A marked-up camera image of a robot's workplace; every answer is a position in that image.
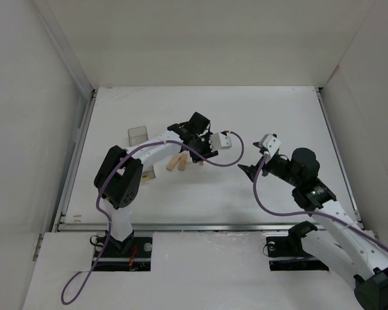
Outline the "white foam front board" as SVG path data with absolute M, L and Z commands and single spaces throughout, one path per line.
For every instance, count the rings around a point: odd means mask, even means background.
M 358 309 L 336 274 L 271 271 L 259 232 L 158 232 L 148 272 L 90 272 L 87 232 L 44 236 L 25 309 Z

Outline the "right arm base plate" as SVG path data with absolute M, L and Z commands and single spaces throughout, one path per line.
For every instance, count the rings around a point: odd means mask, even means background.
M 263 254 L 271 271 L 329 271 L 320 260 L 304 252 L 289 236 L 267 236 Z

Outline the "front aluminium rail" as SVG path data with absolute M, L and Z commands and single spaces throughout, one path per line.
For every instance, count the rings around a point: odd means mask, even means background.
M 286 231 L 294 225 L 294 223 L 279 223 L 273 225 L 132 224 L 135 231 Z M 107 224 L 102 223 L 61 223 L 56 228 L 56 231 L 104 231 L 106 228 Z

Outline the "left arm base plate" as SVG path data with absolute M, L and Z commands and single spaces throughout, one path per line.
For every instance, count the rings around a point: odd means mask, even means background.
M 105 272 L 148 272 L 151 270 L 153 238 L 150 236 L 130 235 L 124 242 L 117 242 L 112 237 L 104 249 L 106 236 L 91 236 L 94 247 L 91 267 L 93 271 Z

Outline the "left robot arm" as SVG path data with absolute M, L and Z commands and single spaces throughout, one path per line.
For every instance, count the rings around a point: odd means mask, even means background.
M 210 124 L 208 118 L 195 112 L 188 121 L 168 126 L 153 139 L 126 149 L 117 145 L 109 149 L 94 179 L 104 213 L 109 216 L 105 235 L 109 250 L 124 254 L 133 246 L 129 205 L 138 194 L 146 168 L 180 154 L 185 146 L 191 148 L 189 154 L 194 162 L 200 161 L 201 156 L 218 155 L 210 147 Z

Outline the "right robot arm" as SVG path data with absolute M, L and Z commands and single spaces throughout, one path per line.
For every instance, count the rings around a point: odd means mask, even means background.
M 336 195 L 320 180 L 315 153 L 301 147 L 291 157 L 283 157 L 281 142 L 272 134 L 254 146 L 261 159 L 240 169 L 254 186 L 260 176 L 269 174 L 291 185 L 300 211 L 287 216 L 306 215 L 314 220 L 288 230 L 287 255 L 318 259 L 352 289 L 363 309 L 388 309 L 388 247 L 350 220 Z

